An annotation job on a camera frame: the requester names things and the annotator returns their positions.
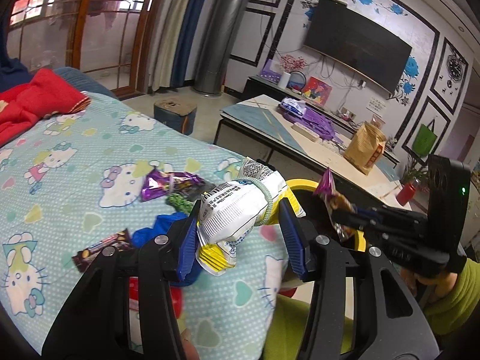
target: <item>paper bag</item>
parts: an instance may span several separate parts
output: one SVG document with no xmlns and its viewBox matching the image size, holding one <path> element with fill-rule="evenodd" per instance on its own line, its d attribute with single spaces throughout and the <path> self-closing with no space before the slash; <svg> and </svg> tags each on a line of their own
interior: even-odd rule
<svg viewBox="0 0 480 360">
<path fill-rule="evenodd" d="M 364 174 L 369 174 L 383 154 L 387 139 L 374 125 L 365 122 L 353 136 L 343 156 Z"/>
</svg>

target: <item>light blue bedsheet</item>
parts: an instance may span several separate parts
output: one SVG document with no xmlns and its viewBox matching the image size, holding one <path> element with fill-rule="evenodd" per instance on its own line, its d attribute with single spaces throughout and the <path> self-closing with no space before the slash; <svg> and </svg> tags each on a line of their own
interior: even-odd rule
<svg viewBox="0 0 480 360">
<path fill-rule="evenodd" d="M 164 198 L 138 199 L 153 165 L 218 184 L 234 178 L 242 160 L 118 100 L 88 95 L 86 111 L 42 120 L 0 148 L 0 302 L 38 352 L 81 277 L 71 257 L 174 212 Z M 183 289 L 182 318 L 202 359 L 253 360 L 262 351 L 287 263 L 278 227 L 256 228 L 237 260 L 225 275 L 202 272 Z"/>
</svg>

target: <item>blue curtain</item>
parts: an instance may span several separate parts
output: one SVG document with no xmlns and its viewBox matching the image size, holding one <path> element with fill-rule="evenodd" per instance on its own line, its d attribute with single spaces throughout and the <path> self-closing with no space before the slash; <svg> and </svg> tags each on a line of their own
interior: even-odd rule
<svg viewBox="0 0 480 360">
<path fill-rule="evenodd" d="M 13 88 L 19 84 L 29 83 L 33 75 L 18 60 L 10 58 L 7 52 L 7 30 L 10 22 L 8 14 L 0 19 L 0 92 Z"/>
<path fill-rule="evenodd" d="M 178 36 L 175 58 L 173 60 L 172 75 L 170 79 L 171 87 L 180 87 L 185 81 L 191 44 L 194 40 L 198 18 L 200 17 L 204 1 L 205 0 L 188 0 L 180 35 Z"/>
</svg>

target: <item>red blanket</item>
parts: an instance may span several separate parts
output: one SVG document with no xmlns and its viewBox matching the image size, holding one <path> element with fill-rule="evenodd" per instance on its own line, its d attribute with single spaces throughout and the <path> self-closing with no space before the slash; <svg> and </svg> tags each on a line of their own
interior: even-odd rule
<svg viewBox="0 0 480 360">
<path fill-rule="evenodd" d="M 74 114 L 88 104 L 90 99 L 60 76 L 40 69 L 29 83 L 0 93 L 0 147 L 45 116 Z"/>
</svg>

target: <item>white snack bag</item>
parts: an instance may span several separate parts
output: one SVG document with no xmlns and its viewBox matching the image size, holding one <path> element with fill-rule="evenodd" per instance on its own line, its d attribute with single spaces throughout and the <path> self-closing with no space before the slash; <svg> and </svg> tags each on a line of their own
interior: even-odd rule
<svg viewBox="0 0 480 360">
<path fill-rule="evenodd" d="M 289 198 L 297 216 L 305 215 L 284 178 L 277 171 L 246 158 L 238 172 L 238 178 L 261 181 L 272 197 L 272 214 L 263 221 L 268 206 L 267 198 L 258 187 L 248 181 L 228 181 L 202 195 L 197 226 L 200 239 L 197 261 L 214 275 L 221 275 L 225 268 L 235 266 L 236 246 L 251 232 L 255 223 L 278 222 L 278 202 L 282 198 Z"/>
</svg>

